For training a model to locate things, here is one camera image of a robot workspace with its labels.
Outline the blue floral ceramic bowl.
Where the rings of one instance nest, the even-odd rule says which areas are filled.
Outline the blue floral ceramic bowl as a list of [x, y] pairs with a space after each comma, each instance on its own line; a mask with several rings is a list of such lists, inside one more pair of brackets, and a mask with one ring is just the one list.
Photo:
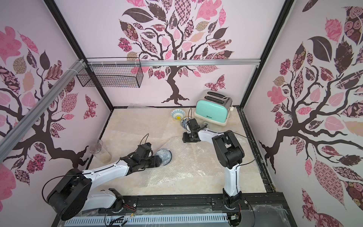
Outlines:
[[169, 149], [162, 148], [156, 152], [156, 156], [159, 156], [161, 159], [161, 165], [166, 166], [172, 160], [172, 152]]

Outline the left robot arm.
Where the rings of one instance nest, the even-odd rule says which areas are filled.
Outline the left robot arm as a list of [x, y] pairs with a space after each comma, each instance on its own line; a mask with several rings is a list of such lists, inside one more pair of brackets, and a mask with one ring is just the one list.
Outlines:
[[89, 195], [98, 186], [116, 178], [163, 165], [163, 159], [159, 155], [153, 155], [147, 158], [125, 156], [113, 164], [93, 170], [80, 171], [74, 168], [67, 174], [58, 177], [60, 182], [47, 197], [42, 191], [42, 197], [60, 219], [66, 221], [81, 211], [110, 208], [121, 197], [114, 190], [111, 190], [110, 193]]

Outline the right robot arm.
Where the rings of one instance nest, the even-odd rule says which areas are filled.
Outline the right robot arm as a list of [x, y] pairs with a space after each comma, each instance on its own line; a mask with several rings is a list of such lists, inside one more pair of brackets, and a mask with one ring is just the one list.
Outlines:
[[187, 132], [182, 136], [184, 143], [208, 142], [213, 144], [217, 159], [225, 168], [225, 185], [223, 200], [225, 206], [232, 210], [242, 199], [240, 187], [240, 167], [245, 156], [244, 150], [231, 131], [214, 132], [206, 125], [200, 126], [196, 119], [187, 121]]

